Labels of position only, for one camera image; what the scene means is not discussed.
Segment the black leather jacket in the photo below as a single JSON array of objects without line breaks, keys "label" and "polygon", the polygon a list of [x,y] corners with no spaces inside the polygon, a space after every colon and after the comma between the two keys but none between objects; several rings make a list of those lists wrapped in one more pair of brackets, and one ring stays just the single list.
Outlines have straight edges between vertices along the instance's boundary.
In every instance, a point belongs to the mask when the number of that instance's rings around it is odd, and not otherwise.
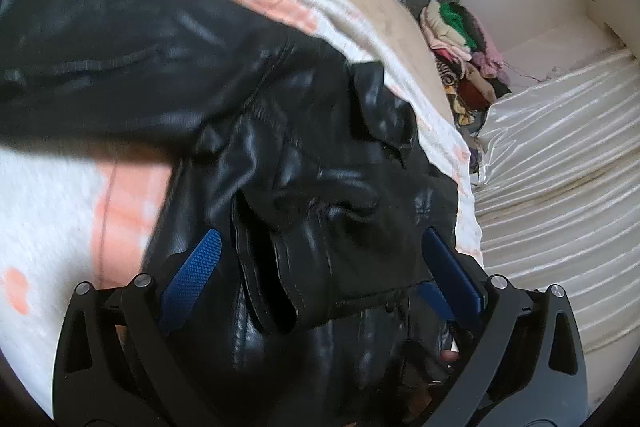
[{"label": "black leather jacket", "polygon": [[1,132],[175,156],[144,267],[220,235],[163,332],[222,425],[351,423],[407,347],[438,347],[421,241],[454,241],[457,185],[380,64],[230,0],[1,0]]}]

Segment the pile of folded clothes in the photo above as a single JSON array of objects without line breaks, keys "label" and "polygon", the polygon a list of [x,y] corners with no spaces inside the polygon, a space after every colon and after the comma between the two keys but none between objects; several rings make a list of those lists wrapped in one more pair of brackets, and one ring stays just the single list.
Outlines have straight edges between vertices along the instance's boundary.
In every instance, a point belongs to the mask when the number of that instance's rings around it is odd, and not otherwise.
[{"label": "pile of folded clothes", "polygon": [[418,22],[434,56],[454,127],[470,149],[470,171],[480,170],[476,137],[488,110],[511,93],[506,64],[480,20],[457,2],[431,0]]}]

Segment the white blanket with pink pattern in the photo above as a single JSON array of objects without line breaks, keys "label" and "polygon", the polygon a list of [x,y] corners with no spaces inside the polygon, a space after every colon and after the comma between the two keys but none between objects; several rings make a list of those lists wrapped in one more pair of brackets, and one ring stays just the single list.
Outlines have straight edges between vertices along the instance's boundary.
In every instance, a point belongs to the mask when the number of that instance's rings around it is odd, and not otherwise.
[{"label": "white blanket with pink pattern", "polygon": [[[411,102],[420,140],[457,182],[456,241],[480,257],[469,154],[398,55],[349,0],[232,0],[349,60],[381,61],[390,90]],[[1,349],[24,381],[50,383],[66,300],[81,280],[115,286],[140,268],[168,191],[170,168],[137,147],[6,145],[1,150]]]}]

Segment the white striped satin curtain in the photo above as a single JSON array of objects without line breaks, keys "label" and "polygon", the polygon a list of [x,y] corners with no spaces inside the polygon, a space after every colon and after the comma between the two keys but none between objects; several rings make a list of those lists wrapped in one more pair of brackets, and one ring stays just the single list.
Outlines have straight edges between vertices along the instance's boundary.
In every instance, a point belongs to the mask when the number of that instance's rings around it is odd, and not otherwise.
[{"label": "white striped satin curtain", "polygon": [[639,326],[639,63],[628,50],[489,109],[474,188],[486,270],[561,285],[582,345]]}]

